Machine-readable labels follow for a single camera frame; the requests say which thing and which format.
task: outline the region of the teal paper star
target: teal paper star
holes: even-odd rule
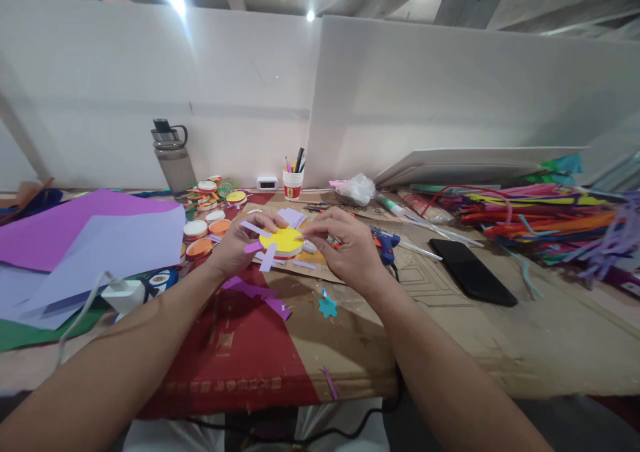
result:
[[[330,315],[334,317],[338,316],[338,311],[335,309],[337,304],[330,296],[327,295],[318,300],[318,302],[320,303],[320,312],[325,315],[325,319],[328,319]]]

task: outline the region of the yellow paper circle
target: yellow paper circle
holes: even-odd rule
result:
[[[296,239],[300,237],[300,232],[291,227],[286,229],[278,229],[278,232],[272,233],[270,237],[260,236],[260,243],[265,249],[268,249],[272,243],[278,244],[276,249],[278,252],[293,252],[304,244],[304,239]]]
[[[240,202],[242,200],[245,199],[245,197],[247,196],[247,194],[245,194],[242,191],[238,191],[238,192],[231,192],[227,197],[227,202]]]

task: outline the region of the bottle handle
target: bottle handle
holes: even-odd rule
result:
[[[189,133],[187,132],[187,128],[184,125],[171,125],[170,127],[171,128],[180,127],[185,132],[185,142],[184,144],[182,144],[182,146],[183,147],[186,146],[187,140],[189,139]]]

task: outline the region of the gray water bottle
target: gray water bottle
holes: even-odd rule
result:
[[[155,139],[155,156],[165,174],[173,198],[178,202],[186,202],[184,194],[196,183],[189,152],[185,147],[189,134],[184,125],[169,125],[166,119],[154,119],[155,129],[151,135]],[[185,141],[178,138],[178,132],[172,127],[180,127],[185,132]]]

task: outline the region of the black phone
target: black phone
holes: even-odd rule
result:
[[[506,307],[518,303],[508,288],[463,243],[431,239],[429,245],[442,257],[442,264],[467,297]]]

